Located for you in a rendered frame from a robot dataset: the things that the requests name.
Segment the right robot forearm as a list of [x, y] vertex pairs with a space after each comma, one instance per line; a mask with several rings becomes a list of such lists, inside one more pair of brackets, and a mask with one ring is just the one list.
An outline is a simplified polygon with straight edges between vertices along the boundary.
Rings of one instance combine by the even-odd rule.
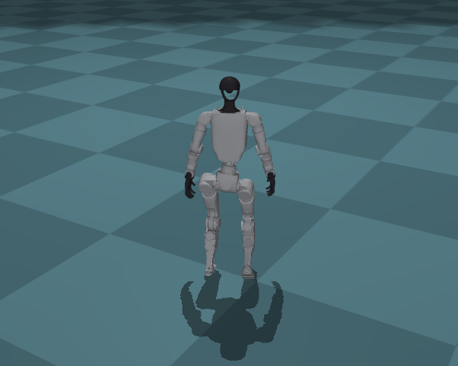
[[271, 156], [271, 152], [269, 150], [269, 145], [266, 143], [267, 145], [267, 149], [268, 149], [268, 152], [267, 154], [265, 155], [261, 155], [260, 156], [260, 159], [262, 161], [262, 164], [263, 164], [263, 168], [265, 170], [265, 174], [266, 174], [266, 177], [268, 177], [268, 173], [269, 172], [272, 172], [273, 175], [275, 175], [275, 171], [274, 171], [274, 168], [273, 168], [273, 161], [272, 161], [272, 156]]

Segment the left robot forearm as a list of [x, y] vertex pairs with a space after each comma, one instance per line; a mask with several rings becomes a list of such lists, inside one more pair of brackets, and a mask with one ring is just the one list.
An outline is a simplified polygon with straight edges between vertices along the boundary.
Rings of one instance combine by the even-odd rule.
[[[190, 147], [191, 147], [191, 145], [190, 145]], [[195, 175], [195, 170], [196, 170], [196, 167], [197, 167], [199, 154], [191, 152], [190, 151], [190, 147], [189, 147], [189, 152], [188, 152], [188, 161], [187, 161], [187, 165], [186, 165], [187, 169], [185, 171], [185, 175], [186, 175], [186, 172], [191, 172], [192, 173], [192, 177], [193, 177]]]

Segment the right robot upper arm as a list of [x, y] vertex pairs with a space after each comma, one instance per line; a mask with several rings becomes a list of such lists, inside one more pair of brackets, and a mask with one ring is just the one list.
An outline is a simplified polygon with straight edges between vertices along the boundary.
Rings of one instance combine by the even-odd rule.
[[266, 134], [263, 127], [261, 116], [256, 112], [246, 112], [247, 123], [253, 127], [253, 135], [257, 142], [256, 152], [258, 155], [265, 155], [268, 152], [266, 145]]

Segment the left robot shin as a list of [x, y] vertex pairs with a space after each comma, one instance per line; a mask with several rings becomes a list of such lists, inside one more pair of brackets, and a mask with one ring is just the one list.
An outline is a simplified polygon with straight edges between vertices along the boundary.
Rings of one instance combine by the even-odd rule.
[[208, 228], [208, 218], [207, 216], [205, 221], [205, 251], [206, 251], [206, 271], [210, 268], [210, 272], [213, 272], [214, 269], [214, 255], [218, 247], [218, 230], [209, 230]]

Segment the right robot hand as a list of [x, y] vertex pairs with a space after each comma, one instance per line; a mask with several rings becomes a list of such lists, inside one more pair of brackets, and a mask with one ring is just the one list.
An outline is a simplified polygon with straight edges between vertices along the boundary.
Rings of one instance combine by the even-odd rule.
[[[270, 188], [270, 189], [269, 189], [266, 193], [268, 194], [268, 196], [271, 196], [271, 195], [273, 195], [274, 192], [275, 192], [275, 188], [274, 188], [274, 187], [275, 187], [275, 177], [276, 177], [276, 174], [273, 175], [272, 172], [269, 172], [267, 175], [268, 175], [267, 181], [270, 181], [270, 186], [269, 186], [268, 188], [266, 188], [266, 189], [269, 189], [269, 188]], [[269, 192], [269, 193], [268, 193], [268, 192]]]

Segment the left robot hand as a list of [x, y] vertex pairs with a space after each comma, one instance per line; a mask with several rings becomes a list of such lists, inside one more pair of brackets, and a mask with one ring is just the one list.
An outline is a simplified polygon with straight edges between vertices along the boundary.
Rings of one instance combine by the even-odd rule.
[[193, 178], [194, 178], [194, 176], [192, 177], [192, 173], [191, 172], [186, 172], [186, 175], [185, 175], [185, 195], [186, 195], [186, 197], [188, 197], [190, 199], [192, 199], [195, 196], [193, 194], [196, 194], [192, 190], [192, 187], [191, 187], [191, 185], [195, 186], [195, 183], [192, 181]]

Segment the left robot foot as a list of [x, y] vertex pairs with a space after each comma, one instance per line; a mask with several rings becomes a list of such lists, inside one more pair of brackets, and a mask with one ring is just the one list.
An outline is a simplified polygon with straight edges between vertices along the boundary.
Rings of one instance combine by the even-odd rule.
[[[213, 269], [213, 270], [215, 270], [215, 269], [216, 269], [216, 265], [214, 264], [214, 269]], [[210, 275], [212, 275], [213, 273], [214, 273], [214, 271], [213, 271], [212, 273], [210, 273], [210, 268], [209, 268], [209, 269], [208, 269], [208, 272], [205, 272], [205, 275], [206, 275], [206, 276], [210, 276]]]

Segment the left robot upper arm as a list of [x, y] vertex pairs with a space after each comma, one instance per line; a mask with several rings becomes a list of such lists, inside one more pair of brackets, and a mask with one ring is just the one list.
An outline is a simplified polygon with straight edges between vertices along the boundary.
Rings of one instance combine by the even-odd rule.
[[195, 130], [193, 133], [193, 141], [190, 147], [190, 151], [193, 153], [200, 154], [204, 148], [202, 140], [205, 136], [207, 130], [206, 125], [211, 123], [211, 114], [212, 111], [205, 111], [201, 113], [198, 117], [197, 123], [195, 125]]

